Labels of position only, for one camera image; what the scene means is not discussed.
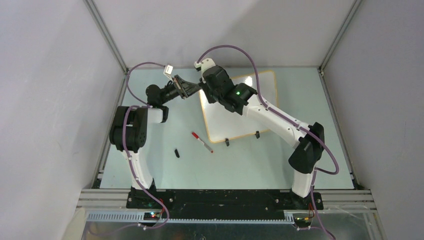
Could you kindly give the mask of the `yellow framed whiteboard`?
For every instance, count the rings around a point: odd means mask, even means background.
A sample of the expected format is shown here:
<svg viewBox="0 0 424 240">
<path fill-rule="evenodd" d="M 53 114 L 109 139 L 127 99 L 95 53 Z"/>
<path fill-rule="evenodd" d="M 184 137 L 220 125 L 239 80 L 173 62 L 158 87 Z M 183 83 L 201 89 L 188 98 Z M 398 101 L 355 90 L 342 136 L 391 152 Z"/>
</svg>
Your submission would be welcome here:
<svg viewBox="0 0 424 240">
<path fill-rule="evenodd" d="M 278 92 L 275 72 L 272 70 L 260 71 L 258 76 L 262 97 L 277 107 Z M 218 102 L 209 103 L 203 90 L 199 91 L 199 99 L 207 136 L 213 144 L 224 142 L 226 139 L 234 140 L 254 135 L 256 132 L 263 133 L 268 130 L 258 121 L 235 112 L 229 112 Z"/>
</svg>

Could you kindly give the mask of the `red capped marker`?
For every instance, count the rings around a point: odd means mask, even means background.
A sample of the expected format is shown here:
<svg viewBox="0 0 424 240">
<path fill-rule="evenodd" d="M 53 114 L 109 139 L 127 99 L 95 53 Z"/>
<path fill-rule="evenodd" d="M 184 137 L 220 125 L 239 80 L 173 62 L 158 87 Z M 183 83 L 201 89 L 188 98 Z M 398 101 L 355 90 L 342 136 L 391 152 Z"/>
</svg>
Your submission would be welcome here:
<svg viewBox="0 0 424 240">
<path fill-rule="evenodd" d="M 213 153 L 214 150 L 207 145 L 195 132 L 191 132 L 194 138 L 196 138 L 210 153 Z"/>
</svg>

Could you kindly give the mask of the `black marker cap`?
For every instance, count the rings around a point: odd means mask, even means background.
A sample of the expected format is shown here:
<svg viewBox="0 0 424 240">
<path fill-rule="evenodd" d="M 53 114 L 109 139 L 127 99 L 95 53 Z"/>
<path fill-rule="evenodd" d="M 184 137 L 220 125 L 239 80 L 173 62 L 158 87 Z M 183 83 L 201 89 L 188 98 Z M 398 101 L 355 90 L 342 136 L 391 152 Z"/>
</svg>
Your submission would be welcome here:
<svg viewBox="0 0 424 240">
<path fill-rule="evenodd" d="M 175 150 L 174 150 L 174 153 L 175 153 L 175 156 L 176 156 L 177 158 L 180 158 L 180 154 L 179 154 L 179 151 L 178 151 L 177 149 L 175 149 Z"/>
</svg>

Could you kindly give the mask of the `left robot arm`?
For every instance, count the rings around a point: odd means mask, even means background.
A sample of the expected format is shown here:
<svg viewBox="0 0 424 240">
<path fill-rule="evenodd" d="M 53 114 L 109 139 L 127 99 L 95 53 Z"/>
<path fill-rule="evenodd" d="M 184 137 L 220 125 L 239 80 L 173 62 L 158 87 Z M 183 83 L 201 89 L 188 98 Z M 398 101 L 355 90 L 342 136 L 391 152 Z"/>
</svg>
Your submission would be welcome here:
<svg viewBox="0 0 424 240">
<path fill-rule="evenodd" d="M 164 87 L 149 85 L 146 90 L 147 106 L 118 106 L 109 131 L 109 141 L 120 151 L 131 172 L 131 187 L 143 190 L 138 201 L 145 208 L 153 208 L 158 194 L 151 189 L 154 178 L 147 160 L 141 154 L 148 136 L 149 124 L 163 124 L 168 120 L 169 108 L 165 104 L 177 97 L 187 99 L 201 90 L 202 82 L 193 83 L 175 75 Z"/>
</svg>

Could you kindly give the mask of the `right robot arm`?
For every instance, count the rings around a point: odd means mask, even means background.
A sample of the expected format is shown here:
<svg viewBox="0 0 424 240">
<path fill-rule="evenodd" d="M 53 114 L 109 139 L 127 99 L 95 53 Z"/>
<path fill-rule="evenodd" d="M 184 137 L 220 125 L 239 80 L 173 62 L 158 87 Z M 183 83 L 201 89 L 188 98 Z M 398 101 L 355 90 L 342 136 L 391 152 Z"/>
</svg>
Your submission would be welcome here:
<svg viewBox="0 0 424 240">
<path fill-rule="evenodd" d="M 199 67 L 198 71 L 209 103 L 219 103 L 231 113 L 259 122 L 294 149 L 288 159 L 293 168 L 290 201 L 297 209 L 308 206 L 315 179 L 313 172 L 324 151 L 324 127 L 318 122 L 310 125 L 286 114 L 261 95 L 259 85 L 235 84 L 219 65 Z"/>
</svg>

